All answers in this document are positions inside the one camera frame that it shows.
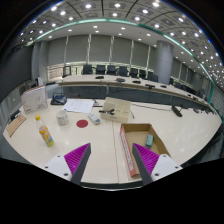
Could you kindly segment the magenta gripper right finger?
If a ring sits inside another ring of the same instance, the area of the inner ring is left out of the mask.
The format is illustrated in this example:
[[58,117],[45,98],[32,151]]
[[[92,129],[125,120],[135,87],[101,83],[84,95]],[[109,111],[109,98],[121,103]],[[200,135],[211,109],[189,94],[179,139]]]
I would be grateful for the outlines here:
[[159,155],[136,143],[132,146],[132,154],[137,163],[143,184],[152,183],[151,174],[159,159]]

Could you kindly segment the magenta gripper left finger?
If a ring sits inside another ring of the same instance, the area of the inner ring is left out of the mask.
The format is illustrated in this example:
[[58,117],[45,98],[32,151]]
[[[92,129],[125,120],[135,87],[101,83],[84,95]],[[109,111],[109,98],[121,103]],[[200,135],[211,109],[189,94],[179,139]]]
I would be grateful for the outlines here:
[[71,182],[79,185],[91,154],[91,144],[87,143],[64,156],[65,161],[71,171]]

